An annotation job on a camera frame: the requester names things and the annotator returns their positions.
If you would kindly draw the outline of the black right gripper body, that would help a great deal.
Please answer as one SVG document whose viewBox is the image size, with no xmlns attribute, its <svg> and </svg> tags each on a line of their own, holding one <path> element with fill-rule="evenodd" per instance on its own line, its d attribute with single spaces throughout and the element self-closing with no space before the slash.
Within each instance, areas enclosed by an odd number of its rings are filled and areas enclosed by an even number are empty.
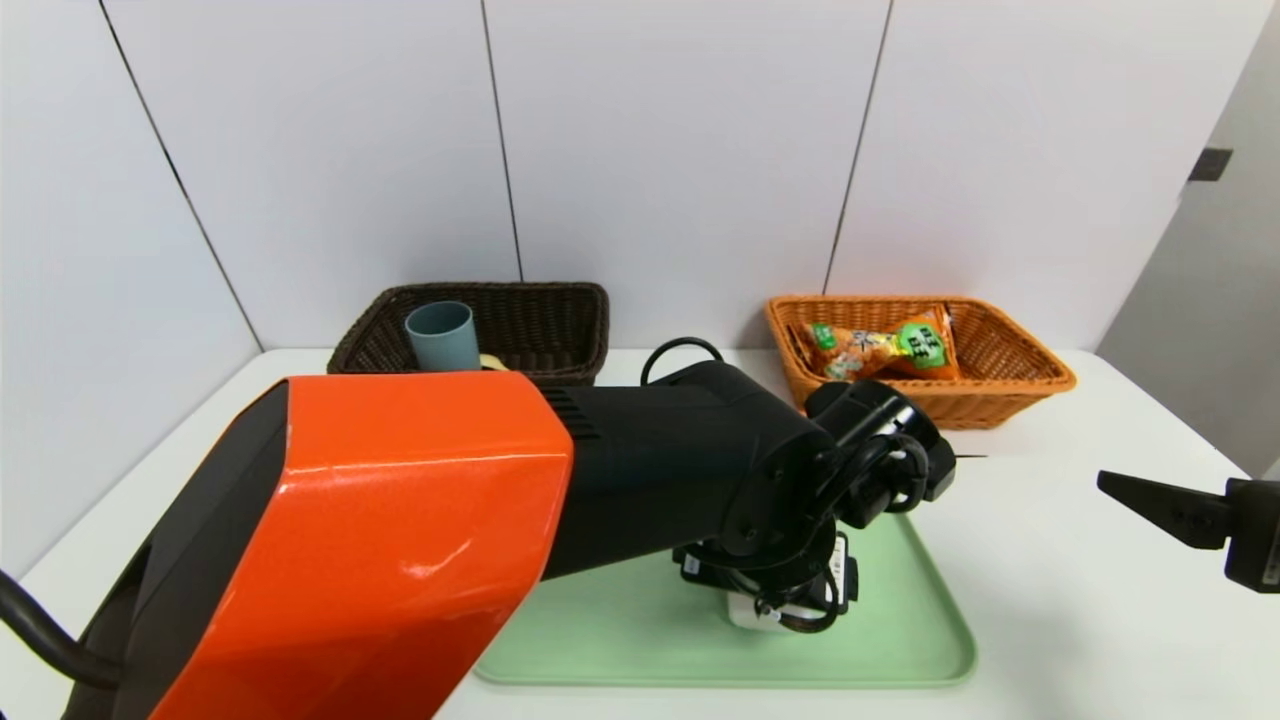
<svg viewBox="0 0 1280 720">
<path fill-rule="evenodd" d="M 1260 594 L 1279 592 L 1279 483 L 1236 479 L 1226 484 L 1231 533 L 1225 577 Z"/>
</svg>

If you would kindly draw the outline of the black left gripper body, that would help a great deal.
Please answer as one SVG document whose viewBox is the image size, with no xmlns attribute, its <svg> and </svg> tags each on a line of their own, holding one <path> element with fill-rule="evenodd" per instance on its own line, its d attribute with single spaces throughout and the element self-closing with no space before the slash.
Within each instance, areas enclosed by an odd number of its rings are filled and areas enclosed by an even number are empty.
<svg viewBox="0 0 1280 720">
<path fill-rule="evenodd" d="M 780 566 L 741 570 L 673 551 L 682 580 L 724 591 L 732 618 L 840 618 L 858 600 L 858 562 L 841 530 L 822 532 Z"/>
</svg>

